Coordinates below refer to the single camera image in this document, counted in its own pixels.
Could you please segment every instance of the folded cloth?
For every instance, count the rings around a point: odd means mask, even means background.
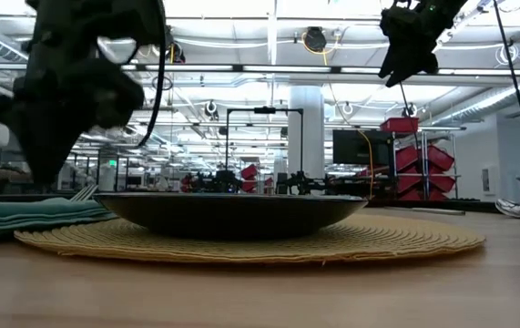
[[[56,198],[28,203],[0,202],[0,237],[12,235],[15,230],[48,230],[116,217],[93,200]]]

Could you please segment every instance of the wooden table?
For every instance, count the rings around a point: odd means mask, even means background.
[[[205,268],[0,245],[0,327],[520,328],[520,220],[366,210],[484,233],[483,251],[410,264]]]

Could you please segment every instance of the white pillar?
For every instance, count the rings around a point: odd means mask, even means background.
[[[310,178],[324,178],[324,98],[321,87],[293,86],[289,109],[304,109],[303,171]],[[288,114],[288,172],[301,169],[301,115]]]

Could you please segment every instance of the dark plate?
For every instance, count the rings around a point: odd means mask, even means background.
[[[120,217],[152,231],[199,239],[277,239],[314,233],[363,208],[338,196],[189,193],[100,193],[94,198]]]

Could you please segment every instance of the yellow placemat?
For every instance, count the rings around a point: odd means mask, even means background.
[[[420,258],[481,246],[484,236],[449,224],[373,215],[297,239],[194,241],[157,235],[127,220],[52,231],[17,231],[20,241],[61,255],[166,262],[296,263]]]

